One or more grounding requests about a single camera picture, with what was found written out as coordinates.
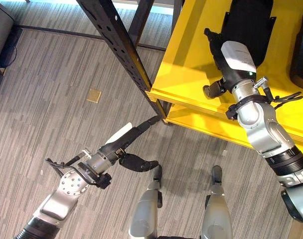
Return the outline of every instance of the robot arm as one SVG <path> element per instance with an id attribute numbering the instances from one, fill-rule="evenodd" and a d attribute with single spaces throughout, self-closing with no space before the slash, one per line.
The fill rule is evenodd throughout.
<path id="1" fill-rule="evenodd" d="M 131 239 L 157 238 L 157 208 L 162 207 L 161 187 L 162 168 L 154 169 L 153 181 L 141 196 L 129 228 Z"/>
<path id="2" fill-rule="evenodd" d="M 46 161 L 61 176 L 58 188 L 50 194 L 34 212 L 32 219 L 25 225 L 24 229 L 15 239 L 53 239 L 60 228 L 75 209 L 79 197 L 87 190 L 89 185 L 105 189 L 112 179 L 104 172 L 114 165 L 117 160 L 129 170 L 136 172 L 149 171 L 158 166 L 157 161 L 145 161 L 133 154 L 127 154 L 125 149 L 151 125 L 159 121 L 159 117 L 153 117 L 137 127 L 128 128 L 123 135 L 114 141 L 109 140 L 107 144 L 98 149 L 92 155 L 84 149 L 68 163 L 57 164 L 50 159 Z M 71 166 L 82 157 L 86 161 L 79 162 L 77 167 Z M 71 168 L 72 170 L 63 174 L 59 168 Z"/>
<path id="3" fill-rule="evenodd" d="M 214 98 L 229 91 L 236 104 L 226 112 L 227 118 L 237 119 L 246 130 L 248 141 L 268 162 L 278 181 L 286 189 L 282 198 L 290 215 L 303 222 L 303 154 L 277 122 L 275 108 L 299 100 L 300 92 L 283 98 L 273 98 L 268 80 L 256 82 L 256 67 L 247 47 L 235 41 L 224 41 L 222 34 L 205 29 L 215 63 L 223 74 L 220 81 L 204 86 L 204 93 Z M 260 95 L 262 87 L 265 96 Z M 273 108 L 270 103 L 279 102 Z"/>

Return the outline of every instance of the yellow shelf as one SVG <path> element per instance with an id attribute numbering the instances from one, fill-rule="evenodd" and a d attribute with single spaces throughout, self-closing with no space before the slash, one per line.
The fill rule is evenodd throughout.
<path id="1" fill-rule="evenodd" d="M 177 104 L 171 106 L 166 121 L 252 148 L 237 121 L 220 119 Z M 295 142 L 303 153 L 303 142 Z"/>
<path id="2" fill-rule="evenodd" d="M 179 16 L 159 72 L 148 93 L 160 99 L 226 120 L 225 112 L 234 99 L 230 93 L 209 100 L 204 85 L 221 78 L 214 64 L 204 28 L 220 32 L 231 0 L 188 0 Z M 267 76 L 273 95 L 287 96 L 303 89 L 289 79 L 296 34 L 301 26 L 303 0 L 274 0 L 271 16 L 276 16 L 266 58 L 258 67 L 257 78 Z M 303 142 L 303 99 L 277 109 L 279 123 L 295 140 Z"/>

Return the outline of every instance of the black clamp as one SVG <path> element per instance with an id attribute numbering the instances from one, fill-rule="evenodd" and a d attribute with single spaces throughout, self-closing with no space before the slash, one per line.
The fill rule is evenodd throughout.
<path id="1" fill-rule="evenodd" d="M 267 103 L 270 104 L 270 100 L 266 96 L 261 96 L 261 95 L 251 95 L 243 98 L 241 101 L 238 103 L 229 106 L 228 111 L 226 112 L 226 116 L 229 120 L 236 120 L 238 117 L 237 110 L 241 107 L 244 106 L 246 103 L 253 101 L 257 103 Z"/>
<path id="2" fill-rule="evenodd" d="M 112 177 L 108 173 L 100 174 L 100 175 L 96 176 L 95 171 L 91 167 L 87 166 L 86 163 L 80 162 L 78 164 L 78 166 L 81 169 L 83 169 L 86 172 L 86 174 L 95 182 L 95 183 L 91 183 L 86 180 L 86 182 L 88 184 L 95 185 L 96 187 L 101 188 L 101 189 L 105 189 L 105 188 L 107 188 L 108 185 L 111 184 L 110 181 L 111 181 Z"/>

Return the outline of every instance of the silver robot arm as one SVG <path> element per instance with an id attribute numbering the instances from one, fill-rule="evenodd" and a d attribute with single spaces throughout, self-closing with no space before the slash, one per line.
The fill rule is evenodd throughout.
<path id="1" fill-rule="evenodd" d="M 129 228 L 132 239 L 157 238 L 157 208 L 162 207 L 162 195 L 159 191 L 162 168 L 155 169 L 153 181 L 141 196 Z"/>
<path id="2" fill-rule="evenodd" d="M 212 186 L 206 197 L 205 215 L 200 239 L 232 239 L 232 226 L 225 193 L 222 188 L 222 168 L 215 165 L 211 171 Z"/>
<path id="3" fill-rule="evenodd" d="M 53 239 L 60 228 L 75 209 L 79 197 L 87 190 L 89 185 L 105 189 L 112 179 L 104 172 L 119 160 L 123 167 L 136 171 L 145 172 L 158 166 L 157 161 L 145 161 L 133 154 L 127 154 L 125 149 L 151 125 L 159 121 L 159 117 L 153 117 L 137 127 L 122 128 L 113 135 L 108 142 L 92 155 L 84 149 L 68 163 L 57 164 L 50 159 L 48 162 L 60 175 L 61 180 L 58 188 L 50 194 L 34 212 L 32 219 L 15 239 Z M 75 162 L 87 157 L 87 160 Z M 71 168 L 63 174 L 59 169 Z"/>
<path id="4" fill-rule="evenodd" d="M 237 119 L 247 133 L 248 141 L 267 161 L 285 187 L 281 193 L 290 215 L 303 222 L 303 154 L 278 123 L 275 109 L 284 103 L 299 100 L 300 92 L 273 98 L 268 79 L 256 82 L 256 66 L 247 47 L 235 41 L 225 41 L 222 34 L 205 29 L 216 65 L 223 74 L 220 81 L 204 86 L 209 98 L 232 93 L 236 104 L 226 112 L 227 118 Z M 262 87 L 265 96 L 260 95 Z M 276 107 L 271 102 L 279 103 Z"/>

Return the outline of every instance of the electrical cord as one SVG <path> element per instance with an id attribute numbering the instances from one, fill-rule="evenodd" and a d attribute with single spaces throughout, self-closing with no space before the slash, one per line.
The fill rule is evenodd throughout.
<path id="1" fill-rule="evenodd" d="M 17 56 L 17 48 L 16 48 L 16 46 L 13 46 L 14 47 L 14 49 L 15 49 L 15 56 L 14 56 L 14 59 L 10 62 L 10 63 L 8 63 L 7 65 L 5 65 L 5 66 L 1 66 L 2 68 L 6 68 L 6 67 L 9 67 L 10 65 L 12 65 L 13 64 L 13 62 L 16 60 L 16 56 Z"/>
<path id="2" fill-rule="evenodd" d="M 278 105 L 275 106 L 275 110 L 281 106 L 283 106 L 285 103 L 288 103 L 288 102 L 291 102 L 291 101 L 298 101 L 298 100 L 301 100 L 303 98 L 303 96 L 300 96 L 301 94 L 301 91 L 299 92 L 296 92 L 292 95 L 289 95 L 289 96 L 285 96 L 285 97 L 282 97 L 280 98 L 280 96 L 276 96 L 273 100 L 273 102 L 277 102 L 277 103 L 280 103 Z"/>

